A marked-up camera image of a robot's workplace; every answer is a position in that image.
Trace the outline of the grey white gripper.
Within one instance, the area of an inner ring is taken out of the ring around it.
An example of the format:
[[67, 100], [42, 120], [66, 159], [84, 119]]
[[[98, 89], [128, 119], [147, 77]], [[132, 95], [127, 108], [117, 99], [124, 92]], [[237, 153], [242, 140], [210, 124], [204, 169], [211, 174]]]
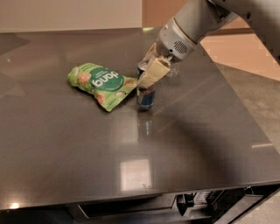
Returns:
[[[172, 57], [175, 62], [184, 60], [196, 50], [199, 37], [199, 19], [171, 18], [142, 59], [147, 67], [137, 82], [138, 86], [149, 88], [166, 76], [170, 72], [171, 62], [165, 57]], [[157, 58], [158, 53], [164, 57]]]

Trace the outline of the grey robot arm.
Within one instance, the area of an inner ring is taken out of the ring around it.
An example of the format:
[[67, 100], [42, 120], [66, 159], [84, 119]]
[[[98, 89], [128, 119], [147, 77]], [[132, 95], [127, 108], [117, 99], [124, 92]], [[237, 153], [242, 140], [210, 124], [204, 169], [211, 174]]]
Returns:
[[280, 58], [280, 0], [186, 0], [157, 35], [137, 85], [149, 88], [188, 57], [208, 34], [242, 18], [275, 60]]

